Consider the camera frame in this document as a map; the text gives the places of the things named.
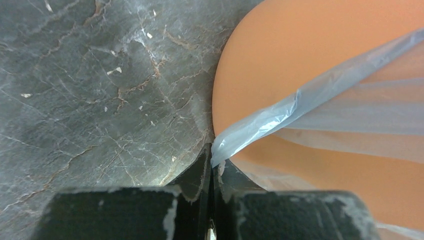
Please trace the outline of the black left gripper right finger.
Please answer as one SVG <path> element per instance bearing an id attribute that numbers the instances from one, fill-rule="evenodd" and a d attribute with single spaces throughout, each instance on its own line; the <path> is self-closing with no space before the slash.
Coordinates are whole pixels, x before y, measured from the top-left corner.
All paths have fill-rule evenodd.
<path id="1" fill-rule="evenodd" d="M 245 194 L 264 193 L 229 159 L 213 168 L 213 222 L 218 240 L 241 240 L 241 226 L 246 221 Z"/>

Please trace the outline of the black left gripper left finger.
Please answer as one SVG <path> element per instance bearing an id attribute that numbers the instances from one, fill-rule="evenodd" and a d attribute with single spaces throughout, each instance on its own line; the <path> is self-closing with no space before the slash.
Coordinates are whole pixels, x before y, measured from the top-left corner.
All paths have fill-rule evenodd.
<path id="1" fill-rule="evenodd" d="M 168 186 L 178 186 L 174 218 L 174 240 L 207 240 L 211 213 L 211 143 L 206 143 L 196 159 Z"/>

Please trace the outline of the orange plastic trash bin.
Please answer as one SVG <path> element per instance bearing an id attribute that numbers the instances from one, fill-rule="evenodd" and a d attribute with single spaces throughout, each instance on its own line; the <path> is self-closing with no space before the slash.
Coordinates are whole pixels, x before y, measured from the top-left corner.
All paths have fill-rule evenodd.
<path id="1" fill-rule="evenodd" d="M 328 70 L 416 30 L 424 31 L 421 0 L 265 0 L 237 25 L 220 57 L 212 91 L 215 136 L 272 106 Z M 424 78 L 423 52 L 375 80 Z M 313 151 L 269 135 L 230 160 L 242 171 L 268 167 L 299 174 L 329 190 L 364 194 L 376 220 L 424 232 L 424 165 L 402 166 L 395 158 L 371 157 L 337 163 L 330 150 Z"/>

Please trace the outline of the light blue plastic bag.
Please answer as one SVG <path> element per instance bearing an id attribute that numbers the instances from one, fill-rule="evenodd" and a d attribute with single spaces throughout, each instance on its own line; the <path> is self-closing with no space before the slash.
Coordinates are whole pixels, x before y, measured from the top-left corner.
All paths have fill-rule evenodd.
<path id="1" fill-rule="evenodd" d="M 317 152 L 337 153 L 336 162 L 354 165 L 371 157 L 423 166 L 423 77 L 375 80 L 384 68 L 396 68 L 423 52 L 424 31 L 415 30 L 353 57 L 310 80 L 293 94 L 234 123 L 211 148 L 218 166 L 259 140 L 274 136 Z M 422 230 L 390 224 L 370 213 L 365 195 L 347 187 L 326 190 L 298 173 L 277 174 L 254 164 L 242 171 L 265 189 L 243 197 L 241 237 L 269 240 L 421 240 Z"/>

